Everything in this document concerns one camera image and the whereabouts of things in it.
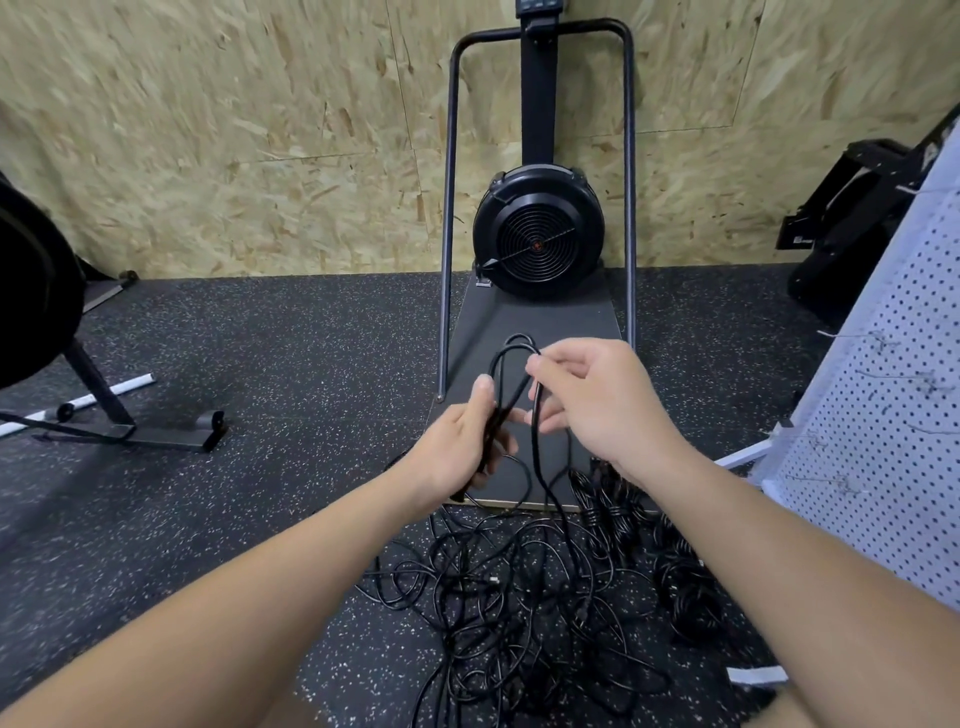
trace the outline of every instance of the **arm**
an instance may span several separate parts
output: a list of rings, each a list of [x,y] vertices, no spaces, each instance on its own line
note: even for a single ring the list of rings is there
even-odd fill
[[[568,339],[527,372],[552,392],[541,429],[569,426],[647,491],[822,724],[956,724],[960,616],[697,452],[626,344]]]
[[[0,728],[256,725],[373,556],[474,476],[492,409],[482,376],[390,470],[157,604],[20,698]]]

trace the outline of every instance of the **pegboard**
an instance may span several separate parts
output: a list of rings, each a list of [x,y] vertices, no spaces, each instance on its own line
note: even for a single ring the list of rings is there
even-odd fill
[[[960,609],[960,134],[750,479]]]

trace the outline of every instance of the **hand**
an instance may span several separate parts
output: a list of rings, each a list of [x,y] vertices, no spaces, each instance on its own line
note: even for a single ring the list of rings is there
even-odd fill
[[[419,486],[420,518],[433,513],[468,483],[471,487],[482,486],[487,475],[496,470],[504,452],[516,454],[516,440],[501,429],[487,468],[483,473],[477,472],[483,456],[484,429],[495,407],[493,380],[481,375],[473,382],[469,402],[451,404],[396,464],[410,474],[410,482]],[[523,415],[522,410],[515,409],[508,421],[522,422]]]
[[[584,447],[637,483],[651,458],[689,449],[633,349],[612,339],[564,339],[527,360],[527,374],[550,391],[540,432],[569,427]],[[533,413],[524,421],[529,425]]]

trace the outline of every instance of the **osb wall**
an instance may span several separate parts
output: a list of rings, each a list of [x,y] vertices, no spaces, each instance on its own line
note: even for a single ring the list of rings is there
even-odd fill
[[[954,0],[570,0],[636,34],[644,265],[788,259],[780,218],[849,141],[960,98]],[[447,59],[514,0],[6,0],[0,169],[76,249],[146,277],[436,270]],[[620,49],[562,41],[558,161],[622,262]],[[516,44],[468,51],[457,267],[519,164]]]

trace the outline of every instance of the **left hand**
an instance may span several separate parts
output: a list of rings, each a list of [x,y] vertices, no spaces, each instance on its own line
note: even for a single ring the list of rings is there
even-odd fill
[[[499,447],[494,445],[485,472],[477,472],[483,456],[484,428],[495,407],[493,380],[481,375],[473,382],[469,402],[451,404],[394,466],[409,474],[409,482],[418,484],[421,516],[433,513],[468,483],[471,487],[483,485],[504,452],[516,454],[516,439],[501,429],[496,435]],[[508,420],[523,422],[523,415],[522,410],[514,409]]]

